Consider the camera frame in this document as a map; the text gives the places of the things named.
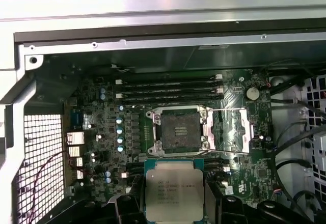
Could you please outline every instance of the capacitor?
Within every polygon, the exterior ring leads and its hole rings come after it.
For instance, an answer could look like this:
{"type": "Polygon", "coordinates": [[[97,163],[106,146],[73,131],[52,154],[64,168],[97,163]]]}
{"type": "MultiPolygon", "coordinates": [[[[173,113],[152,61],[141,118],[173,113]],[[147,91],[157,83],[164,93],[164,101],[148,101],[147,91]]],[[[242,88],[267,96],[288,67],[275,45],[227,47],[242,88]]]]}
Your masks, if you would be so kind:
{"type": "Polygon", "coordinates": [[[123,143],[123,137],[121,137],[121,136],[118,137],[118,138],[117,138],[117,142],[118,142],[119,144],[123,143]]]}
{"type": "Polygon", "coordinates": [[[123,151],[123,146],[118,146],[118,152],[122,152],[123,151]]]}
{"type": "Polygon", "coordinates": [[[121,118],[117,118],[117,119],[116,119],[116,123],[117,123],[117,124],[121,124],[121,123],[122,123],[122,119],[121,119],[121,118]]]}
{"type": "Polygon", "coordinates": [[[109,171],[106,171],[104,174],[105,174],[106,177],[110,177],[111,176],[111,172],[109,172],[109,171]]]}
{"type": "Polygon", "coordinates": [[[122,134],[123,133],[123,129],[122,128],[117,128],[117,134],[122,134]]]}
{"type": "Polygon", "coordinates": [[[259,98],[259,96],[260,96],[260,91],[255,87],[248,88],[246,91],[246,97],[249,100],[256,101],[259,98]]]}
{"type": "Polygon", "coordinates": [[[109,183],[111,183],[111,182],[112,182],[112,180],[111,180],[111,178],[110,178],[110,177],[108,177],[108,178],[106,178],[106,179],[105,179],[105,182],[106,182],[107,184],[109,184],[109,183]]]}

